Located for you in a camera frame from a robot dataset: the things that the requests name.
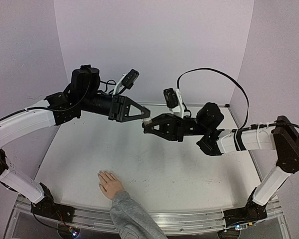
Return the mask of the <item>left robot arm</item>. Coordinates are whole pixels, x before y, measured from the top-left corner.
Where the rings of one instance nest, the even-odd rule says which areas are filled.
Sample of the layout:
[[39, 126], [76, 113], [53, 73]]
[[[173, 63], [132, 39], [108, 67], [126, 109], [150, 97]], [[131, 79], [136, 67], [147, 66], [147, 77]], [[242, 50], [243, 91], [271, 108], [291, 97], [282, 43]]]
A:
[[99, 69], [82, 65], [72, 72], [71, 83], [63, 92], [49, 95], [33, 106], [0, 118], [0, 183], [36, 204], [46, 217], [54, 217], [57, 206], [50, 190], [43, 183], [17, 172], [7, 159], [3, 146], [39, 129], [79, 119], [83, 111], [104, 115], [116, 122], [149, 118], [147, 108], [123, 96], [138, 76], [138, 71], [132, 69], [121, 77], [112, 91], [106, 93], [99, 90]]

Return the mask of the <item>aluminium front rail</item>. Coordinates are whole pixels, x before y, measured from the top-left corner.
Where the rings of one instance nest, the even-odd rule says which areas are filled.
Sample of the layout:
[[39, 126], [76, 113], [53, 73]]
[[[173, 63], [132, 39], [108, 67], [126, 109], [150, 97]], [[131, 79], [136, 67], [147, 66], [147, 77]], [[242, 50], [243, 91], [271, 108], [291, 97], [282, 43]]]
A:
[[282, 214], [278, 200], [260, 206], [251, 199], [244, 207], [228, 210], [148, 213], [127, 192], [119, 193], [107, 210], [57, 204], [50, 196], [36, 204], [19, 196], [14, 209], [28, 212], [39, 223], [43, 220], [59, 223], [71, 237], [78, 229], [122, 234], [128, 225], [134, 231], [147, 230], [153, 237], [240, 231]]

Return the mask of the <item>mannequin hand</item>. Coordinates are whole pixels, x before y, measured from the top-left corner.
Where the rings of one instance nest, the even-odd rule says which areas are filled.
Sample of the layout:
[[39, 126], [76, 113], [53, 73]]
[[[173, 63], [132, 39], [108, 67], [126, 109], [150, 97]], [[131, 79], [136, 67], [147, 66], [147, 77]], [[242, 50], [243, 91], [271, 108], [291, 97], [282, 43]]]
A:
[[98, 173], [99, 178], [99, 187], [104, 196], [110, 200], [113, 200], [114, 197], [123, 192], [125, 189], [120, 180], [116, 176], [108, 171], [100, 171]]

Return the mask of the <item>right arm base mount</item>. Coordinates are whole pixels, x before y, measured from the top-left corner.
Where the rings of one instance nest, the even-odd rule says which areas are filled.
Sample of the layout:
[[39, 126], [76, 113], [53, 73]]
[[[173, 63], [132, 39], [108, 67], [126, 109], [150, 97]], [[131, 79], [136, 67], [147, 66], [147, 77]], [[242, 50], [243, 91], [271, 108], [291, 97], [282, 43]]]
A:
[[265, 209], [260, 211], [246, 208], [236, 208], [224, 211], [224, 220], [226, 228], [231, 228], [236, 225], [254, 223], [267, 218]]

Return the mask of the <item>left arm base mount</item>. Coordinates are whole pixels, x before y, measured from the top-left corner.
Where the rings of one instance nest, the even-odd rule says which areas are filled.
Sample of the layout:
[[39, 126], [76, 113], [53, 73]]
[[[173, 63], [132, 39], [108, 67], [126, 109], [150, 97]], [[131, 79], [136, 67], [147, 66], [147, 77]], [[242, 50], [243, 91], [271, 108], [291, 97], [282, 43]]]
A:
[[63, 220], [65, 223], [72, 222], [74, 211], [74, 207], [57, 203], [45, 202], [31, 205], [31, 212], [35, 215], [59, 221]]

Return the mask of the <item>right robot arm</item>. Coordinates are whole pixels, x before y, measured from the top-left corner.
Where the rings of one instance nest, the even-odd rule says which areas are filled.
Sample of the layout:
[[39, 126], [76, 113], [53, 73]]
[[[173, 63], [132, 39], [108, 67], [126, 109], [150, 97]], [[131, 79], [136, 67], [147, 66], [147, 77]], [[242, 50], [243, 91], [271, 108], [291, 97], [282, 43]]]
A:
[[215, 103], [207, 103], [195, 118], [161, 114], [143, 122], [144, 133], [168, 141], [182, 142], [185, 136], [200, 135], [196, 143], [208, 156], [238, 151], [274, 150], [275, 165], [249, 196], [244, 207], [224, 211], [226, 225], [248, 224], [267, 217], [266, 206], [284, 182], [299, 171], [299, 125], [286, 116], [271, 123], [252, 124], [240, 129], [218, 129], [224, 115]]

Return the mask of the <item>nail polish bottle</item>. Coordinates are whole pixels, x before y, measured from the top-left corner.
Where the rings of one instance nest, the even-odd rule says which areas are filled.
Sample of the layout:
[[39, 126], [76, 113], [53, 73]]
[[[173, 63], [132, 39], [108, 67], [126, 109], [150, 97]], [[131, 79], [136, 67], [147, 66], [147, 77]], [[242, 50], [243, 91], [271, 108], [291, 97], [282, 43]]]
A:
[[151, 118], [143, 119], [143, 124], [144, 125], [147, 125], [147, 124], [150, 124], [150, 123], [152, 123], [152, 119]]

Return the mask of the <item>grey sleeved forearm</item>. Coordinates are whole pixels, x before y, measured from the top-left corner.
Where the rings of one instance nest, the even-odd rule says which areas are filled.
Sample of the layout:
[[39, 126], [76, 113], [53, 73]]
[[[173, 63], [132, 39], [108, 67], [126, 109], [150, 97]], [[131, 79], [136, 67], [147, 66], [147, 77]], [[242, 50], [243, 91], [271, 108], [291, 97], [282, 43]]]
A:
[[112, 200], [110, 216], [122, 239], [165, 239], [157, 223], [126, 191]]

